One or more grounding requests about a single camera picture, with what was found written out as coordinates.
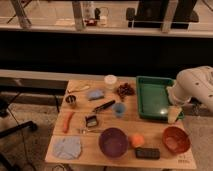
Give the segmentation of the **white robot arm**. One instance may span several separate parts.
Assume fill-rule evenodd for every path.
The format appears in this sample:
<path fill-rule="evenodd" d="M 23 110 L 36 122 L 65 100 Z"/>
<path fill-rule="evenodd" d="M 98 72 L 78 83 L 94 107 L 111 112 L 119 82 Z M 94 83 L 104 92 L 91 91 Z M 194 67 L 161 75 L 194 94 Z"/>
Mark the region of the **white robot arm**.
<path fill-rule="evenodd" d="M 167 91 L 173 105 L 183 106 L 196 98 L 213 112 L 213 67 L 200 66 L 180 71 Z"/>

